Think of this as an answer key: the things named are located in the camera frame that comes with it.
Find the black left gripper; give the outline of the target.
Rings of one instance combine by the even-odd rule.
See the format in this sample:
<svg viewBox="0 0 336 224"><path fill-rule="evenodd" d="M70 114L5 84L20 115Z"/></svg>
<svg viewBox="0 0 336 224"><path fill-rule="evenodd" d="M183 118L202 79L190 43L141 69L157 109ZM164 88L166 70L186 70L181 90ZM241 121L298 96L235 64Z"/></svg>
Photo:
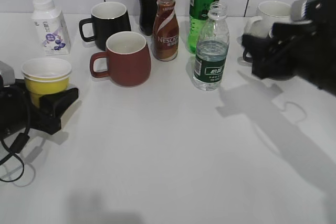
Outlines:
<svg viewBox="0 0 336 224"><path fill-rule="evenodd" d="M39 98L39 108L33 105L23 79L1 87L1 137L7 138L27 126L54 135L61 130L60 118L78 99L79 89L43 95Z"/></svg>

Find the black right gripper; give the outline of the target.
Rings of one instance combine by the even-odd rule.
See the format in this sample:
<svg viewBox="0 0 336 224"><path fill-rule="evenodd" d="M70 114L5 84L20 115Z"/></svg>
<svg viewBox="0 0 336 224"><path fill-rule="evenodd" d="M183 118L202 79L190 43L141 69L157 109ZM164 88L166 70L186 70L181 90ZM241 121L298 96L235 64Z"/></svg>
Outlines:
<svg viewBox="0 0 336 224"><path fill-rule="evenodd" d="M273 37L242 35L253 59L252 73L299 76L321 90L335 90L335 24L274 24Z"/></svg>

